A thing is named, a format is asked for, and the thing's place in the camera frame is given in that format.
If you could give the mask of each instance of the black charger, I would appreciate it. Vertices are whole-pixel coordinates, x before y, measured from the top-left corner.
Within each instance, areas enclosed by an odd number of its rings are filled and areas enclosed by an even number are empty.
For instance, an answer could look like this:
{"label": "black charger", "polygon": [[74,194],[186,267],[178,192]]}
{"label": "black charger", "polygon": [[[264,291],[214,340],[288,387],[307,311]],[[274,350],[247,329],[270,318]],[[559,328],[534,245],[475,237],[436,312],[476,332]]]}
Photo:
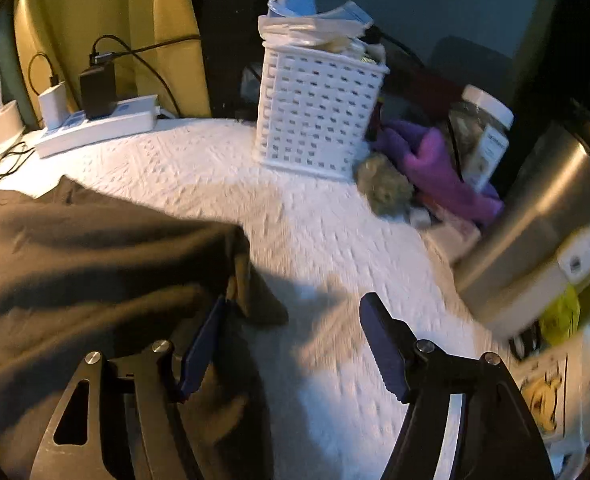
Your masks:
{"label": "black charger", "polygon": [[117,106],[115,67],[112,61],[92,64],[80,74],[82,109],[93,120],[113,113]]}

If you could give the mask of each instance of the yellow curtain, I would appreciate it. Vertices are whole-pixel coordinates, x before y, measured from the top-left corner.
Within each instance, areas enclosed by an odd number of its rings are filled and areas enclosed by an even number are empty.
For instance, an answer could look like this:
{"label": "yellow curtain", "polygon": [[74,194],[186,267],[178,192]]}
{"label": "yellow curtain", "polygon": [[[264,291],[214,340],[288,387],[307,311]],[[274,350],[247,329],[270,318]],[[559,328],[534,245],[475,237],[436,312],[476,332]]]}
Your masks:
{"label": "yellow curtain", "polygon": [[[16,0],[15,30],[27,87],[28,63],[35,52],[44,51],[67,83],[72,110],[79,109],[79,74],[88,68],[88,55],[99,36],[114,34],[138,48],[198,33],[191,0]],[[99,52],[121,49],[112,40],[102,40],[98,47]],[[142,57],[165,79],[182,114],[210,116],[199,41],[165,46]],[[36,60],[31,77],[37,91],[48,87],[49,76],[46,62]],[[121,98],[158,94],[163,107],[175,112],[160,82],[130,56],[115,61],[115,76]],[[37,96],[30,94],[40,117]]]}

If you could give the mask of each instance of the white plastic basket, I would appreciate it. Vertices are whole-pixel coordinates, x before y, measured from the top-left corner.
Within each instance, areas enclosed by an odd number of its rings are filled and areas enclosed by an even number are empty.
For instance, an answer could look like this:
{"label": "white plastic basket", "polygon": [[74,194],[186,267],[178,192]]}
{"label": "white plastic basket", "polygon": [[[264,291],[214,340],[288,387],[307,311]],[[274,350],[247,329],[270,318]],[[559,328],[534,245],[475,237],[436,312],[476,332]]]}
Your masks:
{"label": "white plastic basket", "polygon": [[386,65],[264,43],[254,158],[339,180],[353,177]]}

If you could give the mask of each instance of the white plastic bag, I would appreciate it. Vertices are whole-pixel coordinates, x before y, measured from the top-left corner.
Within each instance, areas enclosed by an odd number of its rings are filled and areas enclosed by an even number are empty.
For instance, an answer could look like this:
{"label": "white plastic bag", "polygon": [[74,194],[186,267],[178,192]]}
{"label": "white plastic bag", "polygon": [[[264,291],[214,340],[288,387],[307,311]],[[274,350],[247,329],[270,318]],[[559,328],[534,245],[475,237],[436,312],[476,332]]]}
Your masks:
{"label": "white plastic bag", "polygon": [[355,20],[325,20],[321,18],[270,18],[259,16],[260,36],[271,45],[319,47],[328,43],[345,44],[359,38],[368,28]]}

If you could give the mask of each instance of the power adapter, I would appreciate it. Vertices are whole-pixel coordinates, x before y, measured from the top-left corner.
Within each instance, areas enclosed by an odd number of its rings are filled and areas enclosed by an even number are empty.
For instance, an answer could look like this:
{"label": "power adapter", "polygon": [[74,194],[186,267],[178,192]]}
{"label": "power adapter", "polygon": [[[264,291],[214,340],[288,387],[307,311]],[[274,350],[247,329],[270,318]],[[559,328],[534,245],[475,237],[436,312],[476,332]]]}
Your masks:
{"label": "power adapter", "polygon": [[82,109],[89,121],[107,117],[117,104],[115,67],[112,62],[96,64],[80,74]]}
{"label": "power adapter", "polygon": [[47,130],[56,130],[69,118],[70,113],[66,105],[66,86],[63,82],[42,92],[38,99],[44,126]]}

